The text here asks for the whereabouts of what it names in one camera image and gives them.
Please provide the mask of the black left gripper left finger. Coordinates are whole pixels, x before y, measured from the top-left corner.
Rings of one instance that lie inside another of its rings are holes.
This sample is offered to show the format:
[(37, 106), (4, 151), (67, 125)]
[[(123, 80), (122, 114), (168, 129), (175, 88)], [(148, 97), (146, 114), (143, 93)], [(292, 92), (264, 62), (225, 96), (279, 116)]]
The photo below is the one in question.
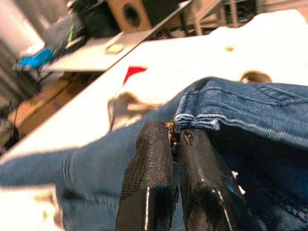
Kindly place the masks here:
[(116, 231), (168, 231), (177, 199), (173, 156), (163, 122), (146, 124), (126, 169)]

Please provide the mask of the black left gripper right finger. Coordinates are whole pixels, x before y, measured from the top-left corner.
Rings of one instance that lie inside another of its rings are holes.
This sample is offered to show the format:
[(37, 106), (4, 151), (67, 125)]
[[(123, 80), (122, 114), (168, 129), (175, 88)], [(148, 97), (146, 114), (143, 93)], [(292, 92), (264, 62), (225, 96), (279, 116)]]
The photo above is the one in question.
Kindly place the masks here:
[(180, 133), (178, 161), (186, 230), (254, 230), (244, 195), (205, 131), (185, 129)]

